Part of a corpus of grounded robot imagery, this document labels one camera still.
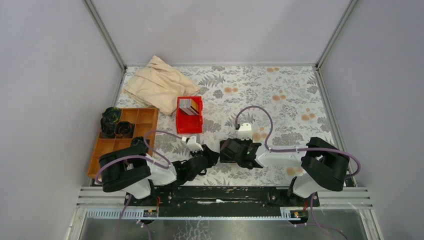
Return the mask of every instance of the wooden tray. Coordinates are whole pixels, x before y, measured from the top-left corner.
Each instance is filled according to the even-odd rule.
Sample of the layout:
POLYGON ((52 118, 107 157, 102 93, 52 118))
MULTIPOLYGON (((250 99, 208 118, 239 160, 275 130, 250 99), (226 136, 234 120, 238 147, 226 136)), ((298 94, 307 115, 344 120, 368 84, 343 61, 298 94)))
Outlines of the wooden tray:
MULTIPOLYGON (((135 124, 132 138, 100 138, 100 132, 97 135, 94 150, 91 156, 90 165, 88 166, 87 176, 95 178, 96 173, 100 169, 99 158, 113 151, 129 148, 131 141, 135 137, 143 137, 148 131, 156 130, 158 124, 157 108, 122 108, 119 121, 127 121, 135 124)), ((147 136, 150 146, 154 147, 155 134, 151 133, 147 136)))

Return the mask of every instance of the floral pattern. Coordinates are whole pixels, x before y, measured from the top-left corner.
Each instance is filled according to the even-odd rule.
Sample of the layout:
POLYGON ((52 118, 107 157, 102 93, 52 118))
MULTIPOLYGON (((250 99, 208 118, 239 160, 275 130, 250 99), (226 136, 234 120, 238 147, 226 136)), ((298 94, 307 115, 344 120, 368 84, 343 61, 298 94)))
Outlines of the floral pattern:
MULTIPOLYGON (((140 67, 128 67, 123 85, 140 67)), ((305 144, 311 137, 333 143, 330 122, 310 66, 178 66, 178 71, 199 85, 203 101, 203 133, 197 139, 219 152, 220 141, 236 136, 234 121, 244 107, 257 105, 272 116, 274 131, 268 144, 286 146, 305 144)), ((143 108, 121 93, 119 108, 143 108)), ((159 114, 157 129, 176 133, 176 114, 159 114)), ((264 143, 270 121, 260 109, 246 110, 240 123, 252 123, 253 141, 264 143)), ((156 135, 155 148, 171 161, 189 158, 188 148, 173 137, 156 135)), ((236 163, 218 163, 205 176, 197 176, 187 186, 288 186, 301 167, 265 167, 252 170, 236 163)))

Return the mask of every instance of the folded cloth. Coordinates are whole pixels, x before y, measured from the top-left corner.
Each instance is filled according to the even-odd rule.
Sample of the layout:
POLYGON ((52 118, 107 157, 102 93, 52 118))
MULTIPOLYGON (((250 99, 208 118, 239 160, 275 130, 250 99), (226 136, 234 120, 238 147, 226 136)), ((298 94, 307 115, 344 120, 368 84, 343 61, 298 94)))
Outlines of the folded cloth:
POLYGON ((181 72, 153 56, 146 67, 138 69, 123 88, 141 105, 153 105, 170 115, 177 108, 177 97, 195 96, 199 87, 181 72))

